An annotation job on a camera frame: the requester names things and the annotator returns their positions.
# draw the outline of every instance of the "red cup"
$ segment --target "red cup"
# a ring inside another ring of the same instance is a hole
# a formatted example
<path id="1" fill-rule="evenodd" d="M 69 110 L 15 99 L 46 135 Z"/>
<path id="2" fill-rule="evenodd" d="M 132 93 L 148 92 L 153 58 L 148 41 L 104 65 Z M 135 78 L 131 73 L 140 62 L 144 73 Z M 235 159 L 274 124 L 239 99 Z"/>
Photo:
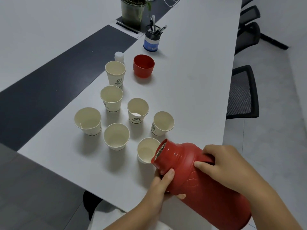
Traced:
<path id="1" fill-rule="evenodd" d="M 154 60 L 147 55 L 137 55 L 133 59 L 133 71 L 137 77 L 147 78 L 154 68 Z"/>

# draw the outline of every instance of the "blue label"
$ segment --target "blue label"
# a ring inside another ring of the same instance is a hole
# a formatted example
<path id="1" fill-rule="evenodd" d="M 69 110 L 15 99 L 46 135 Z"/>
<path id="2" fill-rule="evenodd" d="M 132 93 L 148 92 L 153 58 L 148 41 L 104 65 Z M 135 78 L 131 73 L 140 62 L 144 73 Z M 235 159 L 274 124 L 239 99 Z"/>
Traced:
<path id="1" fill-rule="evenodd" d="M 151 44 L 149 42 L 146 41 L 146 39 L 144 40 L 144 48 L 147 50 L 147 51 L 156 51 L 158 50 L 158 46 L 159 46 L 159 43 L 157 44 Z"/>

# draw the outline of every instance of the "black mesh chair back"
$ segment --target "black mesh chair back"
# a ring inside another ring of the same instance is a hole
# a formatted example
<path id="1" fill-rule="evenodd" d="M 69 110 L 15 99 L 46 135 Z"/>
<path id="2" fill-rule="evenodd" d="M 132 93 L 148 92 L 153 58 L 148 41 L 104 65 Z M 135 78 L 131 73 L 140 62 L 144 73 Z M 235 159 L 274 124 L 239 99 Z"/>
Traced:
<path id="1" fill-rule="evenodd" d="M 245 25 L 246 23 L 249 23 L 257 18 L 260 18 L 260 12 L 259 9 L 254 5 L 251 6 L 240 14 L 240 20 L 239 20 L 239 27 Z"/>
<path id="2" fill-rule="evenodd" d="M 242 6 L 241 8 L 243 8 L 244 6 L 246 6 L 248 3 L 250 3 L 253 0 L 242 0 Z"/>
<path id="3" fill-rule="evenodd" d="M 226 119 L 259 117 L 254 73 L 246 65 L 232 70 Z"/>
<path id="4" fill-rule="evenodd" d="M 260 35 L 260 28 L 257 23 L 252 22 L 246 26 L 243 26 L 238 31 L 235 55 L 245 48 L 259 43 Z"/>

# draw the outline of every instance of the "cup logo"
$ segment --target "cup logo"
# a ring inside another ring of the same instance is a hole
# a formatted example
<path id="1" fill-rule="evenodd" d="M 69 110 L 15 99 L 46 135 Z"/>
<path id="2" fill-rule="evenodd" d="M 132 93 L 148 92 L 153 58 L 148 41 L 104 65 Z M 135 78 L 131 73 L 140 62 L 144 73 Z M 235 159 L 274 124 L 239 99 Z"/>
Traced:
<path id="1" fill-rule="evenodd" d="M 120 85 L 122 83 L 122 78 L 120 78 L 120 79 L 117 79 L 116 80 L 116 83 L 114 83 L 115 85 Z"/>

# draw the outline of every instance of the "potted plant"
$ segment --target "potted plant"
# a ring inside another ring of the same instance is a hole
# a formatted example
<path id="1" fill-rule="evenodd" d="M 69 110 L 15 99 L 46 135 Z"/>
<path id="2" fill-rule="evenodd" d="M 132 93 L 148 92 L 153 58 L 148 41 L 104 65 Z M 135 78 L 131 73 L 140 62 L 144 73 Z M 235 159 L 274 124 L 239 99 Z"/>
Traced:
<path id="1" fill-rule="evenodd" d="M 123 23 L 133 28 L 139 28 L 146 5 L 150 11 L 150 2 L 146 0 L 121 0 Z"/>

